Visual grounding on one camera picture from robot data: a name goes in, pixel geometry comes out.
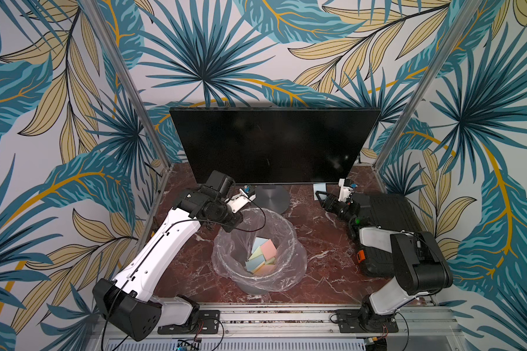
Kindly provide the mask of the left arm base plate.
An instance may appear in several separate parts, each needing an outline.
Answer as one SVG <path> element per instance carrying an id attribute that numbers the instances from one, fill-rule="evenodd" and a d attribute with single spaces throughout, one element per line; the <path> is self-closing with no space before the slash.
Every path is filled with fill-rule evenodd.
<path id="1" fill-rule="evenodd" d="M 157 329 L 159 335 L 216 335 L 222 331 L 219 310 L 200 310 L 185 324 L 161 326 Z"/>

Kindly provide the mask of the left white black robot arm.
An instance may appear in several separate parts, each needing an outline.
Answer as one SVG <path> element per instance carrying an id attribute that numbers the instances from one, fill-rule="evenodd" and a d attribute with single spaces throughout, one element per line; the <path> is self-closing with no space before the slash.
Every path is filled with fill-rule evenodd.
<path id="1" fill-rule="evenodd" d="M 167 302 L 154 298 L 155 288 L 180 249 L 203 224 L 219 225 L 232 231 L 243 220 L 234 209 L 228 192 L 234 180 L 213 171 L 205 184 L 185 189 L 154 237 L 136 257 L 112 279 L 100 279 L 93 296 L 100 313 L 136 342 L 165 326 L 195 326 L 199 305 L 177 296 Z"/>

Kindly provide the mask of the green sticky note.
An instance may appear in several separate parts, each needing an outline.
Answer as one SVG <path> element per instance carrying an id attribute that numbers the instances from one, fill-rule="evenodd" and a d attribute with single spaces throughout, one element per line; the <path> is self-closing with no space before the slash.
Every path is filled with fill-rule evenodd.
<path id="1" fill-rule="evenodd" d="M 251 256 L 249 257 L 249 260 L 254 260 L 256 259 L 257 257 L 259 256 L 262 256 L 262 251 L 261 251 L 261 247 L 258 247 L 252 254 Z"/>

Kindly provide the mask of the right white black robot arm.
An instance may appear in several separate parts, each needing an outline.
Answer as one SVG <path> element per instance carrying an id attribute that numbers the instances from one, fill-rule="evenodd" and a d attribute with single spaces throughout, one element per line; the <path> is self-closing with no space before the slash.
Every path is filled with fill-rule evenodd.
<path id="1" fill-rule="evenodd" d="M 317 191 L 321 207 L 348 225 L 363 274 L 386 278 L 358 309 L 340 309 L 341 333 L 396 333 L 401 307 L 452 285 L 453 276 L 435 237 L 423 230 L 402 195 L 354 193 L 347 200 Z"/>

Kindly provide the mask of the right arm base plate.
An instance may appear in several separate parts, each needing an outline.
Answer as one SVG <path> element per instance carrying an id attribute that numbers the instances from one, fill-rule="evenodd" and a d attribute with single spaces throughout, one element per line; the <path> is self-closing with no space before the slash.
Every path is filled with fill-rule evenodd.
<path id="1" fill-rule="evenodd" d="M 372 333 L 385 335 L 399 332 L 394 315 L 377 315 L 364 309 L 339 309 L 335 322 L 341 333 Z"/>

